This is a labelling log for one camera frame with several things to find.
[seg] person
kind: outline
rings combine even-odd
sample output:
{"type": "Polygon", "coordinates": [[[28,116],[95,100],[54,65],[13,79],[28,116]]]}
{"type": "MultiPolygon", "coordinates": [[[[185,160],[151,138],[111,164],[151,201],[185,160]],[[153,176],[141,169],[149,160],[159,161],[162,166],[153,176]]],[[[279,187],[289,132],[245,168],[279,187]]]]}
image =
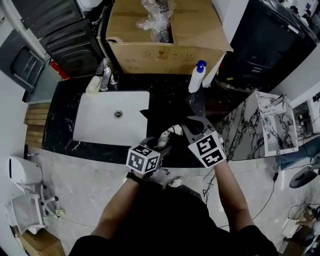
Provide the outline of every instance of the person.
{"type": "Polygon", "coordinates": [[[145,182],[141,174],[131,172],[92,234],[79,238],[70,256],[122,252],[277,256],[273,243],[255,226],[228,163],[222,161],[214,170],[230,232],[215,225],[205,203],[193,193],[145,182]]]}
{"type": "Polygon", "coordinates": [[[312,25],[312,16],[310,10],[305,10],[305,14],[302,15],[302,18],[306,19],[306,22],[308,22],[308,25],[312,25]]]}

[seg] black appliance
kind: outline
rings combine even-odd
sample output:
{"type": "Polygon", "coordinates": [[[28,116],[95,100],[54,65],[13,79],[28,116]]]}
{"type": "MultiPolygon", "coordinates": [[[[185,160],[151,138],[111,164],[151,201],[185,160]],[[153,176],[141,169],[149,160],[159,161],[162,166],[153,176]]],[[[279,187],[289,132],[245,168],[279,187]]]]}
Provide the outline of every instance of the black appliance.
{"type": "Polygon", "coordinates": [[[0,56],[0,70],[32,93],[45,63],[30,50],[28,43],[15,29],[1,45],[0,56]]]}
{"type": "Polygon", "coordinates": [[[289,9],[275,0],[249,0],[217,79],[269,92],[315,48],[305,38],[289,9]]]}
{"type": "Polygon", "coordinates": [[[12,0],[22,23],[71,77],[95,75],[104,57],[89,17],[75,0],[12,0]]]}

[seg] black drawer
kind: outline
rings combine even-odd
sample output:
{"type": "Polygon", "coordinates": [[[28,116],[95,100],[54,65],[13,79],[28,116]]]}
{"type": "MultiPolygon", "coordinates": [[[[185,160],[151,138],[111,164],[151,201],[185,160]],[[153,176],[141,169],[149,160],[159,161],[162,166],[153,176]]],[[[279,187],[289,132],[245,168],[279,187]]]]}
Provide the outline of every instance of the black drawer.
{"type": "Polygon", "coordinates": [[[22,22],[40,39],[79,21],[82,17],[74,0],[12,0],[22,22]]]}
{"type": "Polygon", "coordinates": [[[89,22],[84,19],[40,40],[52,59],[72,78],[94,75],[103,58],[89,22]]]}

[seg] faucet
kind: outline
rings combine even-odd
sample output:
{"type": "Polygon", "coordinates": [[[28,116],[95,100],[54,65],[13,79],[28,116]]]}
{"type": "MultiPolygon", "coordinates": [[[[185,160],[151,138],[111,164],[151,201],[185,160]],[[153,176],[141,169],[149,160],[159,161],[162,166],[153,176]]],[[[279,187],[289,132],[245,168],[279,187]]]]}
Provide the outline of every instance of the faucet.
{"type": "Polygon", "coordinates": [[[118,84],[118,79],[116,79],[114,74],[112,74],[110,64],[111,64],[110,59],[104,58],[101,61],[100,65],[96,71],[96,73],[100,74],[100,75],[103,73],[102,81],[101,81],[101,85],[100,85],[100,91],[102,91],[102,92],[105,92],[108,90],[109,82],[111,85],[113,85],[115,87],[118,84]]]}

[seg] wristband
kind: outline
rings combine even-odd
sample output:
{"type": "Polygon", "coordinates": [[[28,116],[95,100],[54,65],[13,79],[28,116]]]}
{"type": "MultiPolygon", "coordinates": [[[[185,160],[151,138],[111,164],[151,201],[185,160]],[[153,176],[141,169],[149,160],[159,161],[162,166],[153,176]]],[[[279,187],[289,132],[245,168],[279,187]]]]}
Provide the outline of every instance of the wristband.
{"type": "Polygon", "coordinates": [[[137,177],[136,175],[133,174],[133,171],[129,171],[128,174],[126,175],[126,178],[131,179],[133,181],[135,181],[138,184],[142,184],[144,182],[143,179],[137,177]]]}

